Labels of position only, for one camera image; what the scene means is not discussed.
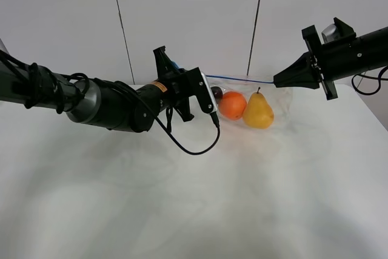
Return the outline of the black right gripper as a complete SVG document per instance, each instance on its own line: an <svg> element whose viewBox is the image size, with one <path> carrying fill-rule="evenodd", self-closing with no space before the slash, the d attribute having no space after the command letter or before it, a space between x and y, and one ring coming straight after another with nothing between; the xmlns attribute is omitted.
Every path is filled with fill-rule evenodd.
<svg viewBox="0 0 388 259"><path fill-rule="evenodd" d="M291 66L273 77L276 88L303 87L318 89L322 85L326 99L338 97L334 81L324 76L326 65L323 45L314 25L302 29L303 40L309 53L303 53Z"/></svg>

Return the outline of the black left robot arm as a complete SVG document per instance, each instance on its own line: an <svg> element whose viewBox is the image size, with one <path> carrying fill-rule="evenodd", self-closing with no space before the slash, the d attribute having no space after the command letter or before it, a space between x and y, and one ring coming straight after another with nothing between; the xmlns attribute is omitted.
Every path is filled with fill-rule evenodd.
<svg viewBox="0 0 388 259"><path fill-rule="evenodd" d="M135 90L121 81L89 78L83 73L53 73L1 52L1 100L23 104L26 109L54 109L75 123L136 133L150 130L165 109L175 109L184 122L191 121L191 96L204 113L216 111L216 101L199 68L179 68L165 47L153 54L158 77Z"/></svg>

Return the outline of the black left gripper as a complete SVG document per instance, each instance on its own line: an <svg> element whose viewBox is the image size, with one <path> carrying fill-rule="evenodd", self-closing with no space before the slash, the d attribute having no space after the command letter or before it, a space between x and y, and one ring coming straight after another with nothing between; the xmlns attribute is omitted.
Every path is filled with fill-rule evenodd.
<svg viewBox="0 0 388 259"><path fill-rule="evenodd" d="M181 68L167 56L164 46L154 49L153 54L158 76L156 81L163 85L167 94L167 105L173 107L183 121L191 121L193 115L189 98L195 96L197 101L199 100L200 69Z"/></svg>

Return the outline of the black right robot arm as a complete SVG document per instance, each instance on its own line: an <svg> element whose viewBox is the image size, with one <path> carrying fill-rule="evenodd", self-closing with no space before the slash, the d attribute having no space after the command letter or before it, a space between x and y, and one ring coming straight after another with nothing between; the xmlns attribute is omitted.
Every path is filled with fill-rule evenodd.
<svg viewBox="0 0 388 259"><path fill-rule="evenodd" d="M387 65L387 28L357 37L354 30L333 23L329 35L337 38L321 43L315 26L302 30L308 51L273 77L277 88L323 87L326 99L338 97L334 81Z"/></svg>

